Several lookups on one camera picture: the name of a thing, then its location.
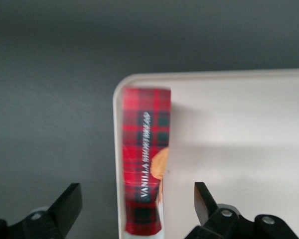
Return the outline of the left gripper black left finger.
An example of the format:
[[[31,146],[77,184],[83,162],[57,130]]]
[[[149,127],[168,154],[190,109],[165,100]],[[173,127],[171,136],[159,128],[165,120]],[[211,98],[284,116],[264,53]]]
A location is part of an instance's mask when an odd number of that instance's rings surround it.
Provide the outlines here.
[[[34,211],[10,226],[0,219],[0,239],[64,239],[81,210],[81,185],[72,183],[47,210]]]

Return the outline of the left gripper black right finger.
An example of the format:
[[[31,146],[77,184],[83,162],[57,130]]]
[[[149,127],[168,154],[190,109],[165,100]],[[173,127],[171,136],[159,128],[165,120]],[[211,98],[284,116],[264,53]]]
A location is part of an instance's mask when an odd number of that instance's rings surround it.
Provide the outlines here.
[[[194,207],[200,224],[187,239],[296,239],[297,235],[281,218],[260,214],[250,221],[237,208],[217,204],[203,182],[194,183]]]

